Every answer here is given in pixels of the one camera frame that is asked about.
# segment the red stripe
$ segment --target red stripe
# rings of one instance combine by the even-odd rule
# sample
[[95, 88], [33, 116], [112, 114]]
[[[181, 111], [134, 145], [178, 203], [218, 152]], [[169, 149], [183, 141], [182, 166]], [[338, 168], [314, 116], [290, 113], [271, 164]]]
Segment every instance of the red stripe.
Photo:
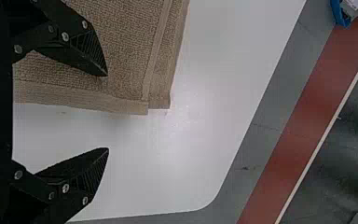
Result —
[[238, 224], [276, 221], [357, 72], [358, 19], [334, 28]]

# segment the screw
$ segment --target screw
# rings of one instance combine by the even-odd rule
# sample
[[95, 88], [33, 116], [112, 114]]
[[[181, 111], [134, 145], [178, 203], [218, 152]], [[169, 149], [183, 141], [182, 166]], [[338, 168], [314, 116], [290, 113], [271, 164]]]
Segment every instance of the screw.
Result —
[[22, 175], [23, 175], [22, 171], [17, 171], [17, 172], [14, 174], [14, 179], [15, 179], [15, 180], [19, 180], [19, 179], [22, 178]]
[[62, 193], [67, 193], [68, 191], [69, 191], [69, 185], [68, 184], [63, 185]]
[[69, 41], [69, 35], [66, 32], [63, 32], [61, 34], [63, 41], [68, 42]]
[[86, 21], [82, 21], [81, 24], [83, 25], [84, 29], [87, 29], [87, 27], [89, 27]]
[[48, 26], [48, 31], [52, 34], [54, 33], [54, 27], [52, 25]]
[[14, 46], [14, 52], [18, 53], [18, 54], [22, 54], [22, 46], [20, 45], [15, 45]]
[[89, 202], [89, 198], [88, 197], [84, 197], [83, 198], [83, 205], [86, 205]]
[[51, 193], [48, 195], [48, 199], [49, 199], [49, 200], [53, 200], [53, 199], [54, 199], [54, 196], [55, 196], [55, 193], [54, 193], [54, 192], [51, 192]]

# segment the blue object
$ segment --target blue object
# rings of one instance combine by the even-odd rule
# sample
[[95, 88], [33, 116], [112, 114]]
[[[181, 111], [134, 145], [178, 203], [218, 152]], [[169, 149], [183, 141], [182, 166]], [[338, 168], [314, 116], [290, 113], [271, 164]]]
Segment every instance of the blue object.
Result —
[[351, 18], [350, 17], [344, 17], [344, 14], [342, 12], [340, 2], [342, 0], [331, 0], [331, 8], [333, 9], [334, 17], [336, 18], [336, 22], [339, 25], [342, 25], [344, 27], [349, 27], [351, 25]]

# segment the white surface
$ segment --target white surface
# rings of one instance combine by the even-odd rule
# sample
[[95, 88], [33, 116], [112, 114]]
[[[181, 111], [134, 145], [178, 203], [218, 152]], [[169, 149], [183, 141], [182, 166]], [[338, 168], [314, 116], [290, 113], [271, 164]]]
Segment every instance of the white surface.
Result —
[[304, 3], [192, 0], [171, 110], [16, 105], [14, 159], [36, 172], [110, 147], [100, 190], [74, 220], [201, 209], [220, 190]]

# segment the fabric cloth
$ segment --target fabric cloth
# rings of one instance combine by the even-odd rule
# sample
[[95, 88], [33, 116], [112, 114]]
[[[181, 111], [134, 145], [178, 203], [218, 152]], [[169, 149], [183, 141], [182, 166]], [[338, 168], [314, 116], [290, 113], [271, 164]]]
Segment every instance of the fabric cloth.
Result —
[[15, 101], [125, 114], [169, 108], [189, 0], [67, 0], [92, 22], [108, 77], [35, 51], [14, 64]]

